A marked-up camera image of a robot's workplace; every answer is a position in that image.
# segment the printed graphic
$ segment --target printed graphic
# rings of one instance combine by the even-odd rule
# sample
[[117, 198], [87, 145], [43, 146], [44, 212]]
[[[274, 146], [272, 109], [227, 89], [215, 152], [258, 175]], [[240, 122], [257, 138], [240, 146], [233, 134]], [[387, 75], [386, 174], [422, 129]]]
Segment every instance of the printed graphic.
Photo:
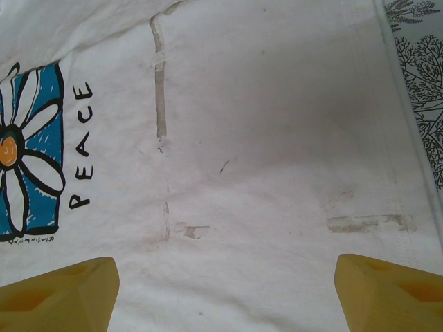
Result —
[[443, 189], [443, 41], [425, 35], [415, 43], [399, 33], [399, 24], [417, 24], [437, 14], [435, 3], [395, 0], [385, 6], [415, 120], [433, 170], [437, 190]]
[[57, 232], [65, 185], [58, 64], [19, 70], [0, 82], [0, 241]]
[[400, 31], [400, 23], [420, 23], [423, 22], [420, 17], [439, 12], [438, 9], [433, 9], [435, 3], [432, 1], [423, 1], [414, 4], [411, 0], [395, 0], [385, 6], [386, 15], [388, 16], [390, 27], [392, 31]]

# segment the tree pattern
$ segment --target tree pattern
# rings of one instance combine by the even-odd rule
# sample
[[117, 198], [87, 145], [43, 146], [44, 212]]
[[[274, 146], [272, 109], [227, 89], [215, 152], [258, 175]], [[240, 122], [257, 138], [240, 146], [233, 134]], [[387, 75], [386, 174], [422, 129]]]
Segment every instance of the tree pattern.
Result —
[[437, 189], [443, 188], [443, 41], [433, 35], [412, 45], [395, 38], [415, 120]]
[[410, 0], [395, 0], [385, 6], [386, 15], [388, 16], [392, 31], [400, 31], [400, 23], [414, 24], [423, 22], [419, 17], [429, 14], [435, 14], [440, 10], [433, 9], [435, 3], [432, 1], [423, 1], [414, 4]]

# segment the yellow object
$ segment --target yellow object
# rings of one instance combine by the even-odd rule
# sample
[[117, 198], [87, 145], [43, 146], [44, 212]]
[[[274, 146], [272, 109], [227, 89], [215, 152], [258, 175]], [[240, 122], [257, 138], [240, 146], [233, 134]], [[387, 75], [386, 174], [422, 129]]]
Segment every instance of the yellow object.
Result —
[[440, 275], [341, 255], [335, 285], [350, 332], [443, 331]]
[[97, 258], [0, 288], [0, 332], [105, 332], [119, 279]]

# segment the white fabric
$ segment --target white fabric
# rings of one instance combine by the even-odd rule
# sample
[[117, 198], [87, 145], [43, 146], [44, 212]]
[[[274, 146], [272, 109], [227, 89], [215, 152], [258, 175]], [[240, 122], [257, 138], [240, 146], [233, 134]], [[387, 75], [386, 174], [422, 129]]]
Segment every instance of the white fabric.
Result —
[[345, 331], [341, 253], [443, 273], [371, 1], [189, 0], [156, 17], [157, 55], [149, 21], [170, 3], [86, 3], [1, 4], [2, 77], [62, 58], [66, 178], [54, 241], [0, 243], [1, 285], [111, 256], [111, 332]]

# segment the white petal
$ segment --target white petal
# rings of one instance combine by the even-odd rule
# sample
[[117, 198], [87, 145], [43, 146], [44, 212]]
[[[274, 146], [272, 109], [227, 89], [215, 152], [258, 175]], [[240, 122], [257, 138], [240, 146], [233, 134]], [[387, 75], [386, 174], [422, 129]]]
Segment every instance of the white petal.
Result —
[[45, 160], [36, 156], [25, 154], [21, 160], [29, 171], [45, 186], [61, 192], [63, 190], [63, 180], [60, 174]]
[[25, 87], [20, 95], [19, 110], [15, 116], [14, 123], [20, 127], [29, 114], [31, 107], [33, 106], [35, 97], [39, 93], [39, 84], [37, 79], [37, 71], [31, 71], [28, 76], [28, 80], [25, 83]]
[[22, 133], [25, 140], [37, 133], [41, 128], [45, 127], [58, 112], [57, 105], [50, 105], [44, 110], [37, 113], [34, 118], [23, 128]]
[[5, 126], [11, 124], [14, 109], [12, 108], [13, 92], [10, 77], [5, 78], [0, 83], [1, 97], [3, 102], [3, 119]]
[[23, 230], [23, 213], [25, 198], [20, 188], [19, 179], [13, 170], [5, 173], [6, 197], [8, 197], [10, 218], [14, 227], [21, 232]]

